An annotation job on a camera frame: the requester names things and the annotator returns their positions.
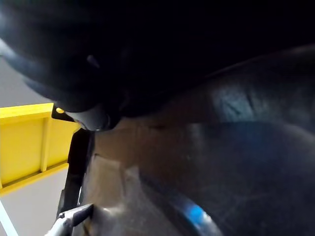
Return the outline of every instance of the black metal bracket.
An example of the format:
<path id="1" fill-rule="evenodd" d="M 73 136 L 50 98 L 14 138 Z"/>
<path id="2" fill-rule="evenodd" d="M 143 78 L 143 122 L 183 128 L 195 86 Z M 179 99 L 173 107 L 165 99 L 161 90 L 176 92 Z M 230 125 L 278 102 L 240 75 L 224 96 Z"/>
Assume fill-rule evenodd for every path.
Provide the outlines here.
<path id="1" fill-rule="evenodd" d="M 61 212 L 77 207 L 83 177 L 93 149 L 93 132 L 79 129 L 73 134 L 68 156 L 68 174 L 60 196 L 57 217 Z"/>

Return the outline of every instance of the white wall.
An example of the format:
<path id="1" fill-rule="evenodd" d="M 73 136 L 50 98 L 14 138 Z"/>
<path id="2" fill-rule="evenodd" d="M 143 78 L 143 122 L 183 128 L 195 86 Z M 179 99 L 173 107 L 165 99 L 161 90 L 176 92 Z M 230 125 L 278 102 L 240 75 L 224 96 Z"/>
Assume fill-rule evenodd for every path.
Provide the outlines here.
<path id="1" fill-rule="evenodd" d="M 0 198 L 19 236 L 44 236 L 52 227 L 66 175 L 59 171 Z"/>
<path id="2" fill-rule="evenodd" d="M 14 71 L 0 56 L 0 107 L 13 107 L 50 102 L 28 88 L 22 75 Z"/>

